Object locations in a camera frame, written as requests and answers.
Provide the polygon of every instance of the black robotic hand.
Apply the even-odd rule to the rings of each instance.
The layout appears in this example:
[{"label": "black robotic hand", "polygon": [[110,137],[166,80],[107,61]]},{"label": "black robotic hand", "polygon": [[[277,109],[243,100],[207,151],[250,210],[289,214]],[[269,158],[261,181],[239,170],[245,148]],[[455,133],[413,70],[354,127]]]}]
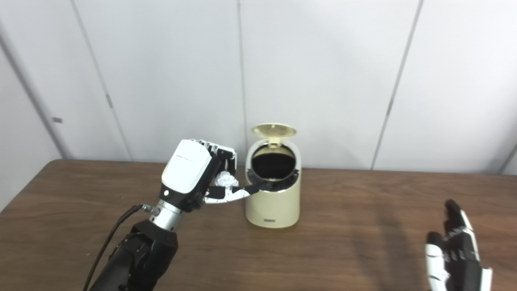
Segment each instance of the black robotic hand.
[{"label": "black robotic hand", "polygon": [[425,245],[429,285],[432,291],[490,291],[492,269],[482,268],[474,230],[465,212],[445,202],[445,236],[430,232]]}]

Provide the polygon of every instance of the beige trash can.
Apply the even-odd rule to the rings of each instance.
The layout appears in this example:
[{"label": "beige trash can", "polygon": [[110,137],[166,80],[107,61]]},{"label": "beige trash can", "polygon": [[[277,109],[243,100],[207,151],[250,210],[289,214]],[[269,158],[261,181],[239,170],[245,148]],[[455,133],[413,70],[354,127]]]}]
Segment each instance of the beige trash can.
[{"label": "beige trash can", "polygon": [[294,128],[279,123],[260,124],[252,132],[264,138],[253,144],[246,157],[246,179],[260,191],[246,198],[246,218],[254,225],[283,228],[300,217],[301,157],[285,138]]}]

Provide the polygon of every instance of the white wall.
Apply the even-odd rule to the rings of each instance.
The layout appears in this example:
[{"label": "white wall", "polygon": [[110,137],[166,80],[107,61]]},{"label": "white wall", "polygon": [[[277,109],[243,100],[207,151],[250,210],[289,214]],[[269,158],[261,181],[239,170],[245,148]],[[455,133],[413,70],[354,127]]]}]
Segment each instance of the white wall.
[{"label": "white wall", "polygon": [[134,161],[167,161],[185,138],[244,156],[235,0],[76,3]]},{"label": "white wall", "polygon": [[203,138],[242,163],[250,128],[282,122],[308,167],[495,173],[517,143],[517,5],[426,1],[403,62],[418,5],[4,0],[0,34],[72,158],[165,162]]},{"label": "white wall", "polygon": [[247,132],[286,123],[305,166],[370,169],[417,4],[241,1]]},{"label": "white wall", "polygon": [[426,1],[375,169],[497,173],[517,143],[517,2]]},{"label": "white wall", "polygon": [[68,158],[128,160],[68,0],[2,0],[0,31]]},{"label": "white wall", "polygon": [[517,175],[517,155],[513,155],[510,162],[504,168],[503,174],[505,175]]},{"label": "white wall", "polygon": [[0,211],[58,158],[55,144],[0,49]]}]

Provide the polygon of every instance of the robotic hand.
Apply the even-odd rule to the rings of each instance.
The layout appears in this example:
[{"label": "robotic hand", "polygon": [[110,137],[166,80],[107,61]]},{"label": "robotic hand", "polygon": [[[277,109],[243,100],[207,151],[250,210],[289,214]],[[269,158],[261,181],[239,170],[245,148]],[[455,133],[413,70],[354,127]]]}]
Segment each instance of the robotic hand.
[{"label": "robotic hand", "polygon": [[158,205],[134,206],[119,219],[97,255],[83,290],[88,290],[95,267],[117,227],[139,209],[151,213],[150,218],[133,225],[90,291],[153,290],[178,249],[175,231],[185,213],[205,203],[229,202],[259,191],[257,185],[210,186],[221,172],[233,178],[236,160],[233,149],[204,140],[182,140],[163,171]]},{"label": "robotic hand", "polygon": [[431,291],[490,291],[492,269],[481,268],[472,225],[453,200],[445,202],[446,236],[430,232],[425,258]]}]

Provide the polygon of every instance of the trash can lid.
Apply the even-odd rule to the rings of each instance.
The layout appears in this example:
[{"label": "trash can lid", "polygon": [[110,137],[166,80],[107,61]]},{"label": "trash can lid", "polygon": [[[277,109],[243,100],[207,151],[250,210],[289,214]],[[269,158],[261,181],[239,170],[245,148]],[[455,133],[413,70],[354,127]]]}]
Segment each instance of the trash can lid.
[{"label": "trash can lid", "polygon": [[296,134],[296,130],[289,125],[281,123],[263,123],[251,129],[258,137],[267,138],[272,147],[280,144],[281,138],[289,138]]}]

